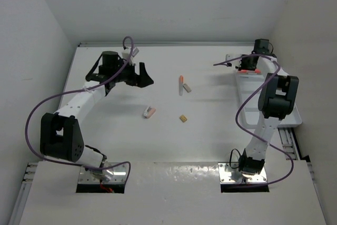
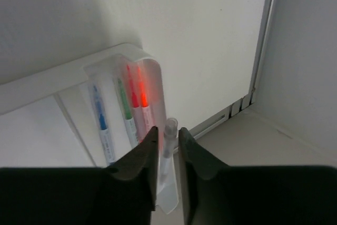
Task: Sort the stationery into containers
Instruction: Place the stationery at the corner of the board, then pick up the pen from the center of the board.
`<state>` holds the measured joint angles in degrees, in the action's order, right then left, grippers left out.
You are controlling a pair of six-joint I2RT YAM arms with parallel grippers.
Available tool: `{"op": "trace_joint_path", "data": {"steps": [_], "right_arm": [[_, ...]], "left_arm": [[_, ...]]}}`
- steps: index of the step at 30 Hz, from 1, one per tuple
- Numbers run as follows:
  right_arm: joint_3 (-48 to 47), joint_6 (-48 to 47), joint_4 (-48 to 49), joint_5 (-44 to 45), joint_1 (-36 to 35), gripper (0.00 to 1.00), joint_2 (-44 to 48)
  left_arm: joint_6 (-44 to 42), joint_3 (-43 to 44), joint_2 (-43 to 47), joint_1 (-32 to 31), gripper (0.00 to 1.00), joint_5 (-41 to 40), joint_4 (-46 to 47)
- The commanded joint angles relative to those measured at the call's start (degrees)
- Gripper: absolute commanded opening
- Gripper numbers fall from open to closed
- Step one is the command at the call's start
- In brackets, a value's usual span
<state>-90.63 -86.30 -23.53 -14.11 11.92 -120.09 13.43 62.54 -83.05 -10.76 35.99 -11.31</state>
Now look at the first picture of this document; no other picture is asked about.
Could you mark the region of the pink red highlighter pen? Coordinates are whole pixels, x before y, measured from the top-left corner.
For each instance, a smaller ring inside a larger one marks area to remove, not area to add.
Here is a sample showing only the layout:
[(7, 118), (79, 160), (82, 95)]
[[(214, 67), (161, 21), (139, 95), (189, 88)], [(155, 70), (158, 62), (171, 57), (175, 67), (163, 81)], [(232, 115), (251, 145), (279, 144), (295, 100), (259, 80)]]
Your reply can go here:
[(252, 70), (238, 70), (238, 73), (240, 74), (257, 74), (257, 75), (260, 75), (261, 74), (261, 71), (256, 69), (254, 71)]

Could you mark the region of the orange capped grey marker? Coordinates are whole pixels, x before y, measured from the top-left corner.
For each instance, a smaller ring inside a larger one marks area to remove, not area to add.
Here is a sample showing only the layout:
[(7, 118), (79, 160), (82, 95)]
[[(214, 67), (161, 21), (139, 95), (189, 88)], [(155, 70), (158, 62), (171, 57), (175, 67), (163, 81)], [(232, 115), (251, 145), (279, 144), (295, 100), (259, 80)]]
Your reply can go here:
[(179, 96), (183, 95), (183, 84), (184, 84), (184, 77), (180, 75), (179, 77)]

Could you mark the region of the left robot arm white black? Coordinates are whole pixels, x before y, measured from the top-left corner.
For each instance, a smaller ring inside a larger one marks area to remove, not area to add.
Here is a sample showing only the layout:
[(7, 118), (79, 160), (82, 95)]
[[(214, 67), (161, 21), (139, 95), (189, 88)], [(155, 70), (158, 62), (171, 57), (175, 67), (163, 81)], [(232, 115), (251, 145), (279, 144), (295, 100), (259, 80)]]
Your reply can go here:
[(56, 112), (43, 115), (40, 136), (43, 155), (86, 166), (95, 172), (106, 164), (106, 155), (84, 143), (81, 124), (117, 83), (139, 88), (154, 83), (143, 62), (135, 70), (133, 59), (137, 53), (137, 48), (125, 48), (121, 54), (103, 51), (86, 74), (83, 90)]

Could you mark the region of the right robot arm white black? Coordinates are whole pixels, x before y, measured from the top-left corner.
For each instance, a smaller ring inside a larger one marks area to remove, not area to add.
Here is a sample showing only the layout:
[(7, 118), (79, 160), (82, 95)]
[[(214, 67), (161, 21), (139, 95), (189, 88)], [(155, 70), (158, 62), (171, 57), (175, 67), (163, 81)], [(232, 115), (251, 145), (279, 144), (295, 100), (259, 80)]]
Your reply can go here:
[(259, 93), (257, 109), (259, 119), (249, 144), (239, 158), (239, 171), (244, 174), (260, 174), (271, 138), (282, 120), (292, 113), (299, 86), (299, 78), (287, 74), (269, 50), (267, 39), (256, 39), (252, 54), (244, 56), (240, 69), (258, 69), (265, 77), (264, 83), (250, 95)]

